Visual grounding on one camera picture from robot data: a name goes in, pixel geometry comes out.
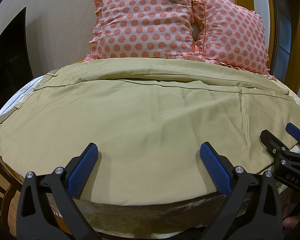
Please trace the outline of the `khaki beige pants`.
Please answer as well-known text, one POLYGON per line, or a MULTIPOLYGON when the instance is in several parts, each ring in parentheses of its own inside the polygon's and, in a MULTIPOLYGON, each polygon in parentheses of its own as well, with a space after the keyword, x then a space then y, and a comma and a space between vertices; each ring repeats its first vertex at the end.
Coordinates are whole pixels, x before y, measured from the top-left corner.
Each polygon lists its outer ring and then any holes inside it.
POLYGON ((91 142, 101 160, 81 199, 158 205, 215 192, 198 151, 209 142, 258 173, 272 162, 260 142, 300 128, 300 105, 265 76, 176 59, 101 59, 47 73, 0 116, 0 156, 19 175, 65 166, 91 142))

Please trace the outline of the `yellow patterned bed sheet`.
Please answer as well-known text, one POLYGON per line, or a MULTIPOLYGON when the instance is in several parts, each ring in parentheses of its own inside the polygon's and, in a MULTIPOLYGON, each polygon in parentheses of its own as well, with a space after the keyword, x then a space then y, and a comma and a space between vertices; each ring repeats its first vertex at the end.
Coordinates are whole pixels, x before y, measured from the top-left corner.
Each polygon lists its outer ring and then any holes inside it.
POLYGON ((272 158, 259 140, 300 127, 300 98, 285 87, 101 80, 25 86, 0 108, 0 156, 18 175, 65 166, 91 142, 100 158, 76 200, 98 232, 164 239, 211 221, 224 197, 204 165, 208 141, 249 172, 272 158))

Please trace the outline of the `right polka dot pillow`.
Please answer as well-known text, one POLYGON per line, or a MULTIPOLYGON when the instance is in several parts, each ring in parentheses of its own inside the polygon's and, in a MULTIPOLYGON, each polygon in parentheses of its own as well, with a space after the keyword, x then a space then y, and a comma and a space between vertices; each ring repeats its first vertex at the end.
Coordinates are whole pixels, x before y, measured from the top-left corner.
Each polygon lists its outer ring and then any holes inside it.
POLYGON ((198 58, 273 78, 259 14, 230 0, 192 0, 192 9, 200 29, 194 42, 198 58))

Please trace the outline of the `polka dot pillow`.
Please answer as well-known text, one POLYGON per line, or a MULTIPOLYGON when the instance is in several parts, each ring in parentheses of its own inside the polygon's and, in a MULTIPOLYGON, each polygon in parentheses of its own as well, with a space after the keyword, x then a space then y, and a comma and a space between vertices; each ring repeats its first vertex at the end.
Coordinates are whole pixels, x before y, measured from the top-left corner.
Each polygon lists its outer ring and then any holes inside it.
POLYGON ((192 9, 200 29, 194 42, 198 58, 273 78, 259 14, 230 0, 192 0, 192 9))
POLYGON ((201 0, 94 0, 96 25, 86 62, 146 57, 201 60, 193 39, 201 0))

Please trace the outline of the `dark television screen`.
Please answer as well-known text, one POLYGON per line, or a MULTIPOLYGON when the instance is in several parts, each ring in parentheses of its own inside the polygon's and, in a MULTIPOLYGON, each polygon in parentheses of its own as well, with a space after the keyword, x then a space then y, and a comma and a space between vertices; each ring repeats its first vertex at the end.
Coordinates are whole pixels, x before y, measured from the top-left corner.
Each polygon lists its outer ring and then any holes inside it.
POLYGON ((0 35, 0 108, 33 79, 25 23, 23 8, 0 35))

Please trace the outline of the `left polka dot pillow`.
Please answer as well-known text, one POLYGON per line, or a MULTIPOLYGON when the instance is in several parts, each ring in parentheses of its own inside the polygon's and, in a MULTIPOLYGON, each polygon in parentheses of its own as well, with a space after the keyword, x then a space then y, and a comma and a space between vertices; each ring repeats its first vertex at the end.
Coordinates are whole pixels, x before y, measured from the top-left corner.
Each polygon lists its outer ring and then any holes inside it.
POLYGON ((146 57, 201 60, 193 39, 201 0, 94 0, 96 25, 86 62, 146 57))

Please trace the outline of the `wooden door frame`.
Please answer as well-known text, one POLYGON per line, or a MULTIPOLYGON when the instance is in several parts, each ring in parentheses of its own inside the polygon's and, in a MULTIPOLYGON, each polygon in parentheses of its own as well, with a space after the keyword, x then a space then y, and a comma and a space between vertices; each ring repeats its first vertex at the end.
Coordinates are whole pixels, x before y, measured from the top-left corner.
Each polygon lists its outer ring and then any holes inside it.
POLYGON ((270 73, 293 92, 300 89, 300 0, 235 0, 261 15, 270 73))

